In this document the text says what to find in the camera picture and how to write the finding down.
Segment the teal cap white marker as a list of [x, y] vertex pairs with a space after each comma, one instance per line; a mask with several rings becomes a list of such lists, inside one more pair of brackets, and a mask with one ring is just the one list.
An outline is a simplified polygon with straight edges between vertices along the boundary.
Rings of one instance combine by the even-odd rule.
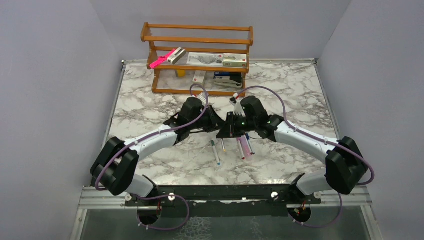
[[219, 157], [218, 149], [216, 147], [215, 141], [214, 140], [211, 140], [210, 143], [211, 143], [211, 146], [212, 146], [212, 150], [213, 150], [215, 161], [216, 161], [216, 163], [217, 163], [218, 166], [221, 166], [221, 159]]

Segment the green cap white marker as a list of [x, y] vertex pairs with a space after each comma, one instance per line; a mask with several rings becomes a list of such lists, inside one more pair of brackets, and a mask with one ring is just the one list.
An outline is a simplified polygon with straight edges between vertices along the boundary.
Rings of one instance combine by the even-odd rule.
[[223, 138], [221, 138], [220, 142], [221, 142], [222, 150], [223, 150], [224, 152], [227, 152], [227, 149], [226, 149], [226, 145], [225, 145], [225, 141], [224, 141], [224, 139], [223, 139]]

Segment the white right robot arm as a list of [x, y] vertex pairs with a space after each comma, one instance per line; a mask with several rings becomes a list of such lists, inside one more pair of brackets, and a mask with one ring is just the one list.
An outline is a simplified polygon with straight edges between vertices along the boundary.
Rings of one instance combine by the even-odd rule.
[[369, 169], [350, 137], [337, 140], [297, 127], [280, 115], [269, 115], [254, 96], [232, 102], [234, 111], [227, 113], [216, 136], [218, 139], [241, 138], [254, 131], [262, 139], [292, 146], [325, 165], [325, 170], [302, 173], [289, 185], [289, 199], [296, 204], [321, 191], [335, 190], [349, 195]]

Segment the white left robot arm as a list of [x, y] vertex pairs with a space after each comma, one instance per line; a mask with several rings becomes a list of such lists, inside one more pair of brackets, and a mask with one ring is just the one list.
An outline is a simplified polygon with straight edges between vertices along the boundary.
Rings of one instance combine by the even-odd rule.
[[110, 138], [93, 163], [90, 174], [98, 190], [107, 190], [114, 196], [126, 192], [138, 196], [144, 205], [152, 205], [157, 200], [156, 184], [136, 174], [138, 162], [184, 141], [193, 130], [210, 133], [219, 130], [224, 123], [211, 105], [204, 106], [200, 99], [189, 97], [181, 110], [156, 130], [128, 140]]

